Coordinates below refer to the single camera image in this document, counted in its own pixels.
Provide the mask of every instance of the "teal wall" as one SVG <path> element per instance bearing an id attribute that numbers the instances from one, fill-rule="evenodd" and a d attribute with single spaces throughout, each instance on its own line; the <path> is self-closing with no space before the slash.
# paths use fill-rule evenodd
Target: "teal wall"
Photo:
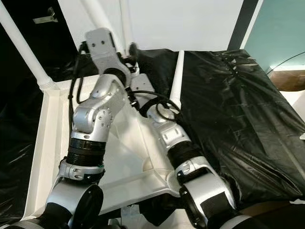
<path id="1" fill-rule="evenodd" d="M 264 0 L 245 46 L 267 71 L 305 51 L 305 0 Z M 303 65 L 302 54 L 283 65 Z"/>

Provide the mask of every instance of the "white wall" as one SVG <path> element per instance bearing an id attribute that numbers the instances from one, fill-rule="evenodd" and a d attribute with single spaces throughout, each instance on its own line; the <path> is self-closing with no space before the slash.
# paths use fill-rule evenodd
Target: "white wall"
<path id="1" fill-rule="evenodd" d="M 123 41 L 119 0 L 99 0 Z M 140 49 L 226 50 L 243 0 L 126 0 Z M 75 45 L 94 25 L 81 0 L 59 0 Z"/>

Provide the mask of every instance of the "white pipe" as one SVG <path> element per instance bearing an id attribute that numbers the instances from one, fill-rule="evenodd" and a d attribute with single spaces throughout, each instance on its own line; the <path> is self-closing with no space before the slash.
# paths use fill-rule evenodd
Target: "white pipe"
<path id="1" fill-rule="evenodd" d="M 179 108 L 181 108 L 180 94 L 182 85 L 184 51 L 179 51 L 175 75 L 173 77 L 173 85 L 170 100 L 172 100 Z"/>
<path id="2" fill-rule="evenodd" d="M 81 0 L 84 8 L 86 9 L 89 17 L 91 18 L 95 27 L 98 28 L 107 28 L 112 33 L 112 37 L 114 39 L 115 47 L 117 52 L 120 52 L 122 56 L 125 56 L 125 50 L 122 45 L 121 40 L 118 35 L 114 31 L 102 5 L 98 0 Z"/>
<path id="3" fill-rule="evenodd" d="M 56 84 L 44 71 L 43 67 L 41 66 L 36 56 L 32 52 L 31 48 L 23 38 L 23 35 L 17 28 L 13 19 L 10 17 L 10 14 L 6 10 L 2 1 L 0 1 L 0 22 L 6 33 L 10 37 L 11 41 L 16 46 L 20 55 L 23 57 L 24 61 L 37 79 L 37 84 L 39 88 L 42 91 L 47 89 L 56 89 Z"/>
<path id="4" fill-rule="evenodd" d="M 133 42 L 131 21 L 129 15 L 129 6 L 127 0 L 120 0 L 121 21 L 125 40 L 126 54 L 129 54 L 129 46 Z"/>

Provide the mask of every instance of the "white plastic base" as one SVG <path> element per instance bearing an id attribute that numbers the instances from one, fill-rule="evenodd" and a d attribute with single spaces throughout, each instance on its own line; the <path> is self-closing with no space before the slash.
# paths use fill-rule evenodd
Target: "white plastic base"
<path id="1" fill-rule="evenodd" d="M 98 77 L 84 78 L 81 101 L 89 96 Z M 59 90 L 44 92 L 24 219 L 43 211 L 60 160 L 67 155 L 70 83 L 56 83 Z M 106 173 L 99 183 L 104 192 L 101 214 L 163 193 L 179 196 L 173 167 L 149 120 L 129 104 L 111 126 L 104 165 Z"/>

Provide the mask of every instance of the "white pole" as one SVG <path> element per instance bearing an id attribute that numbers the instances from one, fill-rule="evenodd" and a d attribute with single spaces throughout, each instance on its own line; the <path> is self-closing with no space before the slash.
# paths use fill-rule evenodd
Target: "white pole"
<path id="1" fill-rule="evenodd" d="M 129 46 L 133 42 L 132 36 L 132 28 L 130 22 L 130 15 L 129 15 L 129 6 L 127 0 L 120 0 L 120 9 L 121 9 L 121 21 L 122 21 L 122 28 L 125 40 L 125 50 L 126 54 L 129 53 Z"/>
<path id="2" fill-rule="evenodd" d="M 37 84 L 39 88 L 42 91 L 47 89 L 56 89 L 56 84 L 44 71 L 43 67 L 41 66 L 36 56 L 32 52 L 31 48 L 23 38 L 13 19 L 10 17 L 10 14 L 6 10 L 2 1 L 0 1 L 0 22 L 6 33 L 10 37 L 11 41 L 16 46 L 20 55 L 23 57 L 24 61 L 37 79 Z"/>
<path id="3" fill-rule="evenodd" d="M 114 39 L 115 47 L 117 52 L 120 52 L 122 56 L 125 56 L 125 50 L 122 45 L 121 40 L 118 35 L 114 31 L 102 5 L 98 0 L 81 0 L 84 8 L 86 9 L 89 17 L 91 18 L 95 27 L 98 28 L 107 28 L 112 33 L 112 37 Z"/>
<path id="4" fill-rule="evenodd" d="M 180 94 L 182 85 L 184 51 L 179 51 L 175 75 L 173 77 L 173 85 L 170 100 L 172 100 L 179 108 L 181 108 Z"/>

